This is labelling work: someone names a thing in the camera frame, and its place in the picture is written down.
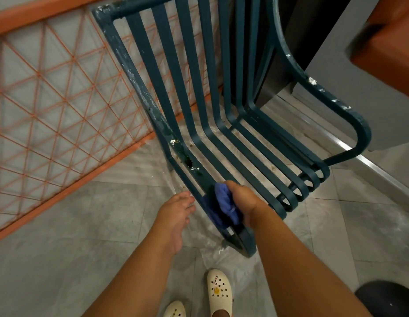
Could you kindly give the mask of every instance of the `hand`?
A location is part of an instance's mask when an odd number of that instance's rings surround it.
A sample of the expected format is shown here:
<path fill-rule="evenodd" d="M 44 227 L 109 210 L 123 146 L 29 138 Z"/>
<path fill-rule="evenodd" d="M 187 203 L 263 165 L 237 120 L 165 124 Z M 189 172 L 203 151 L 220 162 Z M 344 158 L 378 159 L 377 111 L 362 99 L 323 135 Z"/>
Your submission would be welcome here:
<path fill-rule="evenodd" d="M 224 182 L 232 192 L 232 199 L 239 210 L 244 214 L 244 223 L 251 227 L 253 217 L 258 209 L 257 205 L 262 202 L 249 187 L 239 185 L 234 181 Z"/>
<path fill-rule="evenodd" d="M 190 192 L 176 194 L 160 207 L 154 220 L 151 230 L 160 234 L 163 240 L 170 241 L 174 254 L 182 248 L 181 232 L 190 222 L 188 216 L 196 211 L 193 202 Z"/>

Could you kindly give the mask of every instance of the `green metal chair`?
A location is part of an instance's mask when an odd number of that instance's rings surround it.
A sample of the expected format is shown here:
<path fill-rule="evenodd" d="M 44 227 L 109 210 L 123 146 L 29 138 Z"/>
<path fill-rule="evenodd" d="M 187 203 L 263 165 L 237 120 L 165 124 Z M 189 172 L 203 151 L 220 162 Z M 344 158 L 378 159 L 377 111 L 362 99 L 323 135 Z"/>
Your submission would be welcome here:
<path fill-rule="evenodd" d="M 170 100 L 166 93 L 164 81 L 161 77 L 158 64 L 156 63 L 152 48 L 150 46 L 146 30 L 144 28 L 139 12 L 151 8 L 159 33 L 160 41 L 165 52 L 180 106 L 186 121 L 187 130 L 192 141 L 208 159 L 213 167 L 222 175 L 225 180 L 237 180 L 218 160 L 218 158 L 207 148 L 198 136 L 194 124 L 191 108 L 188 101 L 186 86 L 182 77 L 180 64 L 175 49 L 174 40 L 171 36 L 171 29 L 166 14 L 165 3 L 171 0 L 122 0 L 113 4 L 94 9 L 93 15 L 99 24 L 116 58 L 121 64 L 128 79 L 133 85 L 141 103 L 146 110 L 149 120 L 156 132 L 157 138 L 165 153 L 168 165 L 173 168 L 181 177 L 186 187 L 191 191 L 198 203 L 207 212 L 203 196 L 181 169 L 171 155 L 171 149 L 176 153 L 182 163 L 186 166 L 191 176 L 210 197 L 212 207 L 218 209 L 218 203 L 214 197 L 215 180 L 209 172 L 201 165 L 197 158 L 191 153 L 178 127 L 175 114 Z M 259 28 L 260 2 L 266 2 L 268 9 L 268 20 L 270 22 L 270 33 L 265 40 L 265 47 L 262 58 L 258 62 L 256 73 L 247 73 L 246 80 L 243 80 L 244 72 L 244 36 L 245 36 L 245 14 L 250 11 L 249 26 L 249 56 L 246 71 L 255 71 L 256 64 L 256 43 Z M 204 51 L 209 79 L 210 96 L 212 104 L 213 119 L 218 130 L 229 139 L 229 141 L 280 191 L 278 196 L 272 195 L 265 186 L 241 163 L 241 161 L 231 152 L 231 150 L 215 135 L 209 126 L 208 116 L 205 106 L 202 80 L 200 76 L 199 63 L 197 60 L 196 45 L 194 42 L 193 27 L 191 23 L 188 0 L 175 0 L 178 19 L 182 32 L 182 38 L 186 49 L 187 60 L 192 79 L 193 90 L 197 100 L 197 107 L 201 126 L 207 138 L 217 149 L 228 159 L 231 165 L 244 176 L 246 180 L 259 192 L 266 202 L 284 219 L 287 212 L 294 210 L 298 203 L 303 201 L 310 192 L 318 188 L 330 175 L 329 166 L 339 162 L 349 160 L 359 155 L 369 144 L 371 131 L 366 121 L 349 106 L 346 106 L 314 79 L 309 77 L 298 66 L 288 47 L 281 29 L 279 19 L 278 0 L 251 0 L 250 10 L 245 7 L 245 0 L 235 0 L 235 69 L 236 79 L 231 80 L 230 76 L 230 49 L 229 49 L 229 0 L 218 0 L 219 29 L 221 37 L 221 54 L 223 68 L 223 108 L 231 127 L 228 128 L 221 118 L 219 106 L 219 93 L 216 76 L 215 50 L 213 43 L 212 23 L 210 15 L 209 0 L 198 0 Z M 153 84 L 156 95 L 159 99 L 163 114 L 157 104 L 152 99 L 148 89 L 141 79 L 134 66 L 124 44 L 119 36 L 113 21 L 125 17 L 128 26 L 134 36 L 134 40 L 143 59 L 150 80 Z M 254 104 L 257 90 L 263 82 L 268 69 L 271 56 L 274 51 L 278 51 L 286 64 L 288 71 L 294 78 L 307 89 L 312 95 L 320 100 L 324 105 L 337 113 L 340 117 L 349 122 L 355 129 L 358 137 L 356 146 L 353 149 L 342 152 L 335 156 L 321 160 L 317 155 L 300 143 L 295 137 L 279 126 L 275 121 L 260 111 Z M 235 106 L 239 113 L 235 117 L 232 112 L 231 82 L 235 82 Z M 243 96 L 243 87 L 246 84 L 246 95 Z M 286 156 L 298 169 L 301 174 L 296 175 L 279 158 L 273 154 L 263 143 L 261 143 L 252 133 L 250 133 L 240 120 L 243 119 L 262 135 L 270 144 Z M 244 136 L 257 150 L 260 151 L 276 168 L 278 168 L 290 181 L 289 186 L 285 185 L 260 159 L 248 149 L 233 133 L 236 129 Z M 217 227 L 225 243 L 238 250 L 245 256 L 252 256 L 256 252 L 256 244 L 253 232 L 243 224 L 232 225 L 233 233 L 227 229 Z"/>

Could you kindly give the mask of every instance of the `black round object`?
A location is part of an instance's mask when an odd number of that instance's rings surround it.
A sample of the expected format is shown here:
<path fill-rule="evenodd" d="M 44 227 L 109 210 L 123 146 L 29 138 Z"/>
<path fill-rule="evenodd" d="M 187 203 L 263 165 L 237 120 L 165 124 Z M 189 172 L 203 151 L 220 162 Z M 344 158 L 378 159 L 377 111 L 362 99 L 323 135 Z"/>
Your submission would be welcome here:
<path fill-rule="evenodd" d="M 384 280 L 369 282 L 355 295 L 374 317 L 409 317 L 409 289 Z"/>

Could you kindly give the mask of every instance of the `foot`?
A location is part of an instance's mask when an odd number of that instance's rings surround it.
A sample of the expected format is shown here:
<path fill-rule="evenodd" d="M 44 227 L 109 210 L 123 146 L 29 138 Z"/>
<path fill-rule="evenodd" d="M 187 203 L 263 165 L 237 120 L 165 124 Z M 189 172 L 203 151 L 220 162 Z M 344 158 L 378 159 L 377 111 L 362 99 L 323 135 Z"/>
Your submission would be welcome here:
<path fill-rule="evenodd" d="M 170 303 L 164 312 L 164 317 L 186 317 L 186 309 L 179 300 Z"/>
<path fill-rule="evenodd" d="M 212 269 L 207 273 L 210 315 L 225 310 L 232 316 L 232 289 L 227 276 L 220 270 Z"/>

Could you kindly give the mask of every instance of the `cloth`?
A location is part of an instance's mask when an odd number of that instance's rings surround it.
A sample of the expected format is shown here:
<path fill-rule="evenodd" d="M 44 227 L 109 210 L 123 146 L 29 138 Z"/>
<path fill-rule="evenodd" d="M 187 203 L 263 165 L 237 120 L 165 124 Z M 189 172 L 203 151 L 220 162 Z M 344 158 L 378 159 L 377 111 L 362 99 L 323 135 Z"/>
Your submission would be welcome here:
<path fill-rule="evenodd" d="M 217 204 L 211 200 L 211 198 L 215 197 Z M 203 197 L 206 213 L 215 226 L 221 229 L 227 229 L 229 226 L 236 226 L 243 221 L 243 214 L 235 205 L 232 199 L 232 193 L 226 184 L 215 184 L 215 197 L 208 195 Z"/>

